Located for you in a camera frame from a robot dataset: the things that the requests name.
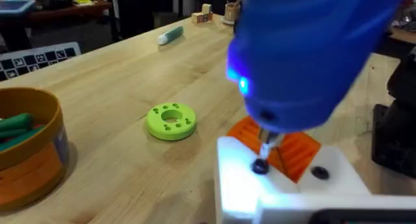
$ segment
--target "blue object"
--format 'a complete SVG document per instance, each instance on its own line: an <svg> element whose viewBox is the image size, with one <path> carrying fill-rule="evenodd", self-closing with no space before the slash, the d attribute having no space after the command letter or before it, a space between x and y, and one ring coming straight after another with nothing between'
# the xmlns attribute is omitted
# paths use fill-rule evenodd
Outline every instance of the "blue object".
<svg viewBox="0 0 416 224"><path fill-rule="evenodd" d="M18 17L33 9L35 0L0 0L0 17Z"/></svg>
<svg viewBox="0 0 416 224"><path fill-rule="evenodd" d="M229 45L227 76L239 77L251 117L274 132L323 124L399 2L244 0Z"/></svg>

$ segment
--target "hole in green ring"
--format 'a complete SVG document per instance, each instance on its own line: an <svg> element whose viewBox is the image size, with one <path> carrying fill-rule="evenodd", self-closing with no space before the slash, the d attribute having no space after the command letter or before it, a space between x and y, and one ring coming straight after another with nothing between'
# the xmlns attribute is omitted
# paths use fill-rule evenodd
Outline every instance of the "hole in green ring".
<svg viewBox="0 0 416 224"><path fill-rule="evenodd" d="M182 113L177 110L167 110L162 113L161 118L168 123L175 123L182 118Z"/></svg>

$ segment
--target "green object in bowl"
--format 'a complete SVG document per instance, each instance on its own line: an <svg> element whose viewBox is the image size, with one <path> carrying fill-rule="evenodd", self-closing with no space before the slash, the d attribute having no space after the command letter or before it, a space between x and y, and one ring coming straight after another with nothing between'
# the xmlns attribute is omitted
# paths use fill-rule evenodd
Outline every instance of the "green object in bowl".
<svg viewBox="0 0 416 224"><path fill-rule="evenodd" d="M28 113L19 114L0 121L0 131L14 129L30 129L33 124L33 115Z"/></svg>
<svg viewBox="0 0 416 224"><path fill-rule="evenodd" d="M150 134L161 140L181 140L196 128L195 112L180 103L163 103L153 107L147 116Z"/></svg>
<svg viewBox="0 0 416 224"><path fill-rule="evenodd" d="M13 138L5 143L0 143L0 151L9 149L15 145L17 145L20 142L23 142L27 139L29 139L30 137L32 137L33 135L35 135L36 133L40 132L40 130L42 130L45 126L41 126L38 127L36 129L33 129L31 131L26 132L25 134L22 134L16 138Z"/></svg>

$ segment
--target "black screw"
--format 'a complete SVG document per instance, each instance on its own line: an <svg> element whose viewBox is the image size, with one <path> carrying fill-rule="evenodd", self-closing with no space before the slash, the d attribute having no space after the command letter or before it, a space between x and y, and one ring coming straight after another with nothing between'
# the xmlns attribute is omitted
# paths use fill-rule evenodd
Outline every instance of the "black screw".
<svg viewBox="0 0 416 224"><path fill-rule="evenodd" d="M252 164L252 170L254 173L258 175L265 175L268 173L268 163L266 160L263 159L255 159Z"/></svg>
<svg viewBox="0 0 416 224"><path fill-rule="evenodd" d="M312 167L311 173L318 179L327 180L330 178L330 172L322 166Z"/></svg>

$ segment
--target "blue light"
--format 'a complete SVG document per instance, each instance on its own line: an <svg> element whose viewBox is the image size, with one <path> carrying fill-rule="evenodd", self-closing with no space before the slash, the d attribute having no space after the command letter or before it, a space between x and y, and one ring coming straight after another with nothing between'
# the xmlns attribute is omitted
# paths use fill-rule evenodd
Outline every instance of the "blue light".
<svg viewBox="0 0 416 224"><path fill-rule="evenodd" d="M248 93L248 80L244 77L240 78L239 88L242 95L247 95Z"/></svg>
<svg viewBox="0 0 416 224"><path fill-rule="evenodd" d="M233 82L237 82L240 79L240 75L233 69L233 67L227 67L227 78Z"/></svg>

